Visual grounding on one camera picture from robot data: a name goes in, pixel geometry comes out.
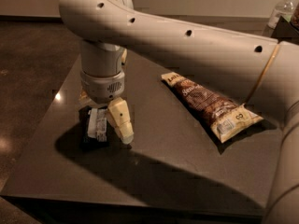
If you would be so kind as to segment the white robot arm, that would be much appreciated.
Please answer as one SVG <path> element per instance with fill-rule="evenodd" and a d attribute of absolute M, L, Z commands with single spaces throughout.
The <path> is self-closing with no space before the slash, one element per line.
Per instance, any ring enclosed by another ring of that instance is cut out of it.
<path fill-rule="evenodd" d="M 121 56 L 130 49 L 280 127 L 278 167 L 263 224 L 298 224 L 298 46 L 138 12 L 132 0 L 60 0 L 59 11 L 66 27 L 81 38 L 81 82 L 96 103 L 123 93 Z"/>

